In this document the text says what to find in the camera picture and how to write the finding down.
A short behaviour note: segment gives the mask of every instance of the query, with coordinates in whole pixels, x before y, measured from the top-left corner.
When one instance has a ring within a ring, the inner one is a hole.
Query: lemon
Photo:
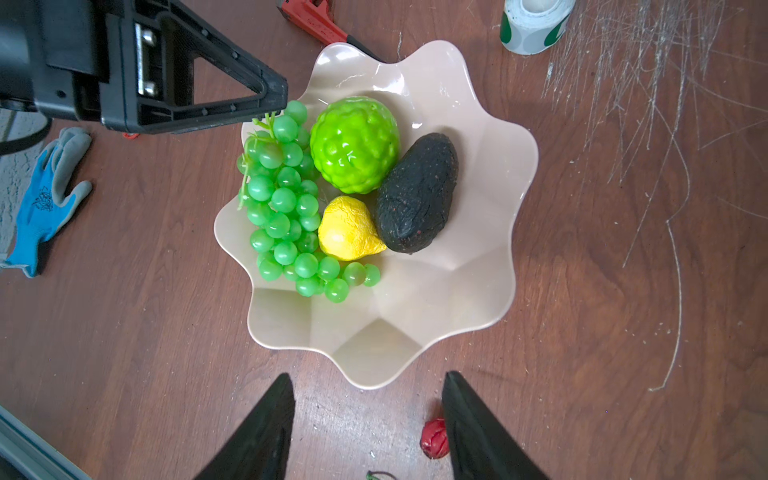
[[[320,248],[337,260],[352,261],[386,250],[376,235],[366,205],[352,197],[336,197],[323,213],[317,229]]]

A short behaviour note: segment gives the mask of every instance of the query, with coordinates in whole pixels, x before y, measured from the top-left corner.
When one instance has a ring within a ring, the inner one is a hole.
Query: bumpy green fruit
[[[392,113],[368,97],[348,97],[328,105],[312,127],[315,167],[345,194],[379,188],[395,166],[400,135]]]

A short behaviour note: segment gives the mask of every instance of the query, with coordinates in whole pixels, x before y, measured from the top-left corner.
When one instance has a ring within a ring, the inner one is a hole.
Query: wooden table
[[[502,321],[440,342],[372,392],[321,355],[264,349],[246,328],[247,275],[213,236],[240,182],[240,127],[126,141],[91,125],[76,178],[93,193],[42,276],[0,274],[0,404],[94,478],[192,478],[288,372],[289,478],[451,478],[418,438],[456,369],[552,478],[768,478],[766,3],[685,14],[658,89],[651,49],[625,64],[636,85],[618,101],[619,59],[645,27],[609,15],[616,2],[581,2],[567,36],[530,58],[499,43],[501,3],[333,11],[388,61],[453,42],[481,104],[537,138]],[[189,4],[301,94],[320,45],[272,2]],[[210,70],[198,80],[204,98],[235,90]]]

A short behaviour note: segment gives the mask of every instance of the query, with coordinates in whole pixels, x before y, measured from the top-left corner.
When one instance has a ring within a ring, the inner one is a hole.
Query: red tool
[[[373,54],[357,38],[347,35],[338,27],[329,12],[328,0],[277,0],[277,9],[283,17],[298,25],[325,45],[344,41],[369,57],[384,62]]]

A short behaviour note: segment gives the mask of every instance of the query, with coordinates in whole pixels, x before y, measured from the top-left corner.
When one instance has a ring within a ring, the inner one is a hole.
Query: tape roll
[[[506,0],[502,43],[520,55],[550,48],[563,35],[575,4],[576,0]]]

